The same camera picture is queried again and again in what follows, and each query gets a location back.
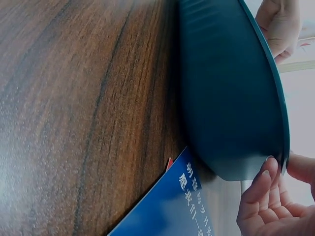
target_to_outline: blue booklet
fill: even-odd
[[[214,236],[188,148],[109,236]]]

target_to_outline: red tab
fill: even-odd
[[[172,165],[173,165],[173,160],[172,160],[172,158],[169,158],[168,162],[167,162],[167,166],[166,166],[166,171],[165,172],[167,172],[172,167]]]

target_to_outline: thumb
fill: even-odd
[[[291,153],[287,172],[293,178],[309,183],[315,199],[315,159]]]
[[[280,54],[282,54],[283,52],[285,52],[285,50],[287,49],[287,47],[289,46],[288,43],[286,43],[283,39],[281,38],[272,38],[270,37],[267,41],[268,46],[270,48],[270,51],[272,53],[272,56],[274,58],[276,58],[277,56],[279,56]]]

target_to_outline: finger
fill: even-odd
[[[269,171],[263,171],[242,195],[238,217],[248,219],[259,212],[259,201],[268,193],[271,186]]]
[[[291,201],[285,188],[280,168],[277,175],[278,178],[274,181],[270,189],[269,208],[275,213],[278,219],[293,217],[291,212],[285,207],[285,204],[289,204]]]
[[[280,53],[278,56],[275,57],[276,64],[279,65],[286,59],[290,58],[295,52],[296,47],[297,47],[297,38],[291,46],[286,48],[284,52]]]
[[[307,209],[307,206],[298,203],[291,203],[288,204],[286,208],[290,211],[293,217],[301,217],[302,213]]]
[[[280,181],[281,169],[277,163],[277,172],[276,176],[271,184],[270,193],[269,193],[269,205],[270,209],[275,209],[281,206],[280,201],[280,191],[279,191],[279,181]]]
[[[280,176],[279,183],[279,196],[280,196],[280,202],[282,206],[288,206],[289,204],[292,204],[291,198],[289,196],[289,192],[286,189],[285,182],[283,176]]]
[[[271,186],[269,171],[263,171],[242,195],[237,216],[237,224],[244,236],[255,235],[257,230],[264,225],[258,215],[259,201],[266,195]]]
[[[315,181],[315,159],[291,153],[287,172],[300,181],[313,183]]]
[[[270,177],[272,180],[272,184],[270,186],[269,191],[259,201],[259,211],[264,211],[264,210],[267,210],[269,208],[271,188],[278,185],[277,173],[278,172],[280,173],[280,171],[278,171],[278,169],[279,169],[278,162],[273,157],[267,159],[267,161],[264,163],[264,169],[269,171],[269,174],[270,174]]]
[[[264,0],[257,11],[257,15],[255,18],[258,25],[264,30],[268,31],[272,19],[279,10],[280,7],[278,4],[270,0]]]
[[[287,53],[285,53],[285,50],[289,46],[288,40],[283,38],[275,38],[270,33],[267,43],[277,64],[286,59]]]

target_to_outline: wood grain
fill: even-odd
[[[175,19],[175,0],[0,1],[0,235],[106,235],[180,153]]]

